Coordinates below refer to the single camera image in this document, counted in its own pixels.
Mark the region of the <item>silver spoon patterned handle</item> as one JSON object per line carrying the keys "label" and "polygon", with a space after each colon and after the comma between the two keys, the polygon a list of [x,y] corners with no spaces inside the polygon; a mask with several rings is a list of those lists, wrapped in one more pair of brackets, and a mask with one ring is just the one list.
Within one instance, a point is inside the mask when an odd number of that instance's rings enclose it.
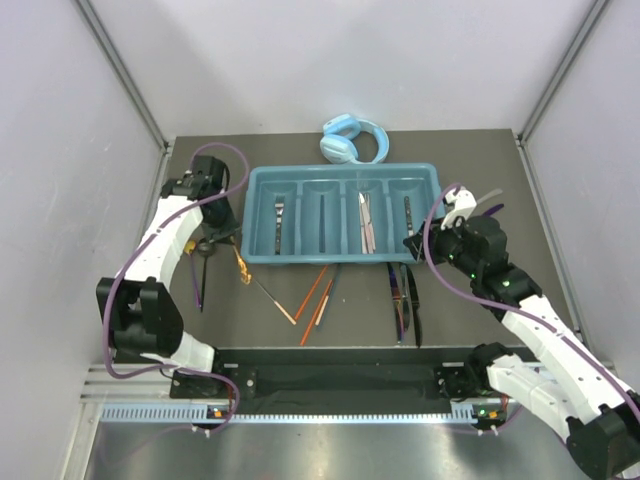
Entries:
{"label": "silver spoon patterned handle", "polygon": [[403,202],[404,202],[404,212],[405,212],[407,235],[408,235],[408,237],[411,237],[411,236],[414,235],[414,227],[413,227],[413,219],[412,219],[410,198],[408,196],[404,196]]}

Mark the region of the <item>gold spoon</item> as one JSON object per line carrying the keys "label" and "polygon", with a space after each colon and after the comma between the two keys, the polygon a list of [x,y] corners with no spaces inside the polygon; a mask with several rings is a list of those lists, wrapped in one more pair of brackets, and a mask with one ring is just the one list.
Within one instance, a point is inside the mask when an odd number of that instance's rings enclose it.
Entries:
{"label": "gold spoon", "polygon": [[[240,251],[236,245],[236,242],[233,238],[228,241],[228,244],[233,248],[237,265],[240,271],[241,281],[245,285],[249,285],[252,281],[252,275],[248,270],[247,264],[245,260],[240,255]],[[212,242],[207,242],[205,239],[201,239],[199,242],[195,240],[189,240],[184,247],[184,252],[186,254],[199,254],[202,258],[207,259],[213,254],[214,244]]]}

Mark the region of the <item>blue plastic cutlery tray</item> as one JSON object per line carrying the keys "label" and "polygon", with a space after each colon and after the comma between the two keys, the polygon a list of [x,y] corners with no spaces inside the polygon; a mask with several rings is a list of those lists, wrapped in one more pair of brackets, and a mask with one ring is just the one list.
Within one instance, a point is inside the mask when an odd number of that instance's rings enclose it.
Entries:
{"label": "blue plastic cutlery tray", "polygon": [[[361,248],[358,193],[370,196],[376,250]],[[440,195],[437,169],[429,163],[258,167],[249,177],[241,253],[250,264],[410,263],[404,196],[414,230]],[[281,254],[274,253],[274,203],[285,196]],[[325,195],[326,252],[319,253],[319,203]]]}

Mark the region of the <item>light blue headphones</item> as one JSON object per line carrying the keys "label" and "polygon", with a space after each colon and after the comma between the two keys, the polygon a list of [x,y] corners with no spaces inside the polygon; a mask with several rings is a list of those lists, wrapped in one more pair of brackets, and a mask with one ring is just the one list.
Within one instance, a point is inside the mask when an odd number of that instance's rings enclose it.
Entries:
{"label": "light blue headphones", "polygon": [[387,132],[376,123],[351,114],[341,114],[328,120],[322,127],[320,151],[330,163],[362,164],[354,139],[361,133],[371,135],[377,144],[377,153],[370,164],[386,160],[390,142]]}

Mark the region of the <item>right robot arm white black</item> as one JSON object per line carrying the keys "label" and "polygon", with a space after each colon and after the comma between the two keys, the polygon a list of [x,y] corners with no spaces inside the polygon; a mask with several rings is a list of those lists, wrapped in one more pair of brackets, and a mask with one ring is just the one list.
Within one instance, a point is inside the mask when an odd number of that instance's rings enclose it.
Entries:
{"label": "right robot arm white black", "polygon": [[447,263],[470,280],[459,295],[486,308],[545,368],[538,373],[500,343],[476,347],[466,362],[476,394],[514,399],[564,442],[591,479],[610,479],[639,464],[639,395],[611,373],[565,325],[531,276],[509,259],[499,222],[475,214],[474,195],[459,183],[405,239],[433,274]]}

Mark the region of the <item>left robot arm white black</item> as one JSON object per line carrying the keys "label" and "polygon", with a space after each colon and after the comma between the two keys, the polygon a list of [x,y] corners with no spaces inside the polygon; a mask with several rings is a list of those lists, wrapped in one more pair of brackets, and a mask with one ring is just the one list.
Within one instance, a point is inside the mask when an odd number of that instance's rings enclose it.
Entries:
{"label": "left robot arm white black", "polygon": [[103,322],[103,359],[111,351],[138,355],[171,368],[194,371],[192,384],[205,396],[226,387],[225,370],[214,364],[216,350],[187,333],[169,287],[184,248],[195,231],[204,238],[196,250],[208,257],[216,243],[231,242],[239,223],[224,193],[227,165],[197,155],[190,168],[163,185],[156,214],[134,257],[114,278],[102,278],[96,297]]}

